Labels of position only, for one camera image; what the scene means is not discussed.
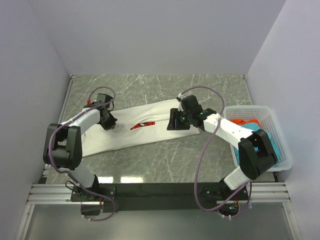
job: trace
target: laundry basket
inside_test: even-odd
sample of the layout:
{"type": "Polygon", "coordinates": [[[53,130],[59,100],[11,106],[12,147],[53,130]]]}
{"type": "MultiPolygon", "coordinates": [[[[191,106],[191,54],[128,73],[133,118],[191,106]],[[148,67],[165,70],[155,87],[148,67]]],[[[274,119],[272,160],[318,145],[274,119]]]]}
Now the laundry basket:
{"type": "MultiPolygon", "coordinates": [[[[269,107],[258,105],[227,106],[223,111],[223,116],[228,120],[242,119],[244,121],[249,121],[251,119],[257,119],[261,124],[261,129],[267,130],[271,134],[275,145],[279,149],[280,159],[278,164],[270,168],[267,172],[280,172],[292,167],[292,158],[288,151],[280,125],[269,107]]],[[[239,165],[237,163],[234,147],[231,144],[230,147],[234,165],[238,167],[239,165]]]]}

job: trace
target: orange cloth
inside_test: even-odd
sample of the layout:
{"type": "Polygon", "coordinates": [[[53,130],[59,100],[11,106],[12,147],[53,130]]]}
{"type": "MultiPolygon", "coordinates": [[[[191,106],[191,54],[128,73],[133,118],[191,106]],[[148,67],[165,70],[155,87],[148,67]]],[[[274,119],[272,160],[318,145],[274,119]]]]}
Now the orange cloth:
{"type": "Polygon", "coordinates": [[[233,119],[233,120],[230,120],[230,121],[233,122],[234,124],[237,124],[237,125],[244,125],[244,124],[248,124],[248,123],[256,123],[261,128],[260,122],[257,119],[251,119],[249,121],[244,121],[242,119],[233,119]]]}

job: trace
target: white wall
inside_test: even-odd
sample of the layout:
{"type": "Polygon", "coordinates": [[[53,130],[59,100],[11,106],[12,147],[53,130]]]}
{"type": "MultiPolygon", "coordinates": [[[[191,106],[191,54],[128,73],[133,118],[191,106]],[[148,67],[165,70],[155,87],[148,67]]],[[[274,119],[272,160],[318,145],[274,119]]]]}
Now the white wall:
{"type": "Polygon", "coordinates": [[[71,74],[247,74],[285,0],[29,0],[71,74]]]}
{"type": "Polygon", "coordinates": [[[14,239],[43,170],[68,74],[27,0],[0,1],[0,239],[14,239]]]}
{"type": "Polygon", "coordinates": [[[305,240],[319,239],[320,1],[287,0],[247,76],[271,107],[294,158],[286,185],[305,240]]]}

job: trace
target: teal cloth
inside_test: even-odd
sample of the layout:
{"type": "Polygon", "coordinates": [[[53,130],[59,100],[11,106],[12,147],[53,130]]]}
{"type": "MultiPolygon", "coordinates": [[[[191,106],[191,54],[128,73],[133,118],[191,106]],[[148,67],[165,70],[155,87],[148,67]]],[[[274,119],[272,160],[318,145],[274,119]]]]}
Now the teal cloth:
{"type": "MultiPolygon", "coordinates": [[[[251,129],[251,130],[254,130],[254,131],[257,131],[260,129],[259,125],[255,122],[250,122],[250,123],[246,123],[244,125],[241,125],[241,127],[244,127],[246,129],[251,129]]],[[[268,134],[268,137],[271,141],[271,144],[272,144],[272,147],[274,149],[274,152],[275,152],[275,155],[276,157],[278,158],[278,162],[279,162],[279,159],[280,159],[280,152],[279,152],[279,149],[277,148],[276,144],[274,143],[273,139],[272,139],[272,136],[271,134],[266,131],[266,133],[268,134]]],[[[234,154],[235,154],[235,158],[236,158],[236,162],[238,163],[238,165],[240,165],[240,160],[239,160],[239,151],[238,149],[236,149],[235,147],[233,147],[233,150],[234,150],[234,154]]]]}

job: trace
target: marble table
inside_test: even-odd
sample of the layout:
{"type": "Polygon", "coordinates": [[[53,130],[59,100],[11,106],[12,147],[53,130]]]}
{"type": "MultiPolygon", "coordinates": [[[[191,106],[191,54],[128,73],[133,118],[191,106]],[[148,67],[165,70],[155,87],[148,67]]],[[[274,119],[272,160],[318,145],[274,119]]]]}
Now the marble table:
{"type": "MultiPolygon", "coordinates": [[[[62,121],[81,111],[91,91],[100,86],[116,91],[114,109],[121,110],[175,99],[178,93],[198,85],[216,89],[227,106],[252,104],[243,75],[76,75],[66,96],[62,121]]],[[[203,109],[220,112],[222,108],[220,98],[207,89],[193,89],[188,94],[195,95],[203,109]]],[[[179,139],[91,155],[82,161],[101,183],[190,183],[209,137],[210,133],[200,131],[179,139]]],[[[198,180],[218,182],[234,168],[229,143],[215,137],[204,155],[198,180]]],[[[46,183],[62,184],[67,179],[51,168],[46,183]]],[[[257,181],[275,180],[271,172],[266,172],[257,181]]]]}

